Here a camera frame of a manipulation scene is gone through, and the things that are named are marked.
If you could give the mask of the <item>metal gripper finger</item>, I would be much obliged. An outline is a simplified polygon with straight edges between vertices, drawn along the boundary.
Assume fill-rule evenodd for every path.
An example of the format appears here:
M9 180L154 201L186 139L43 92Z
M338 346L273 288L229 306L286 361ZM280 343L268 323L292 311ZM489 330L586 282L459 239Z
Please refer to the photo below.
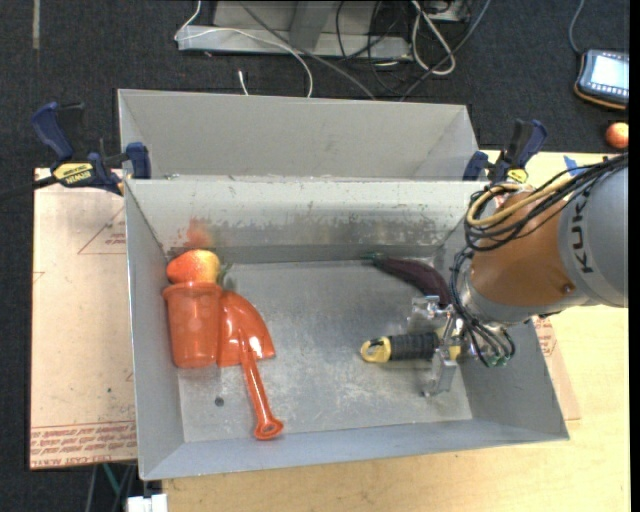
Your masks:
M446 326L453 313L451 304L441 304L437 295L417 296L412 299L408 316L408 332L432 332Z
M449 392L458 369L458 363L450 357L449 351L436 349L432 358L431 376L423 393L427 397L433 397L444 392Z

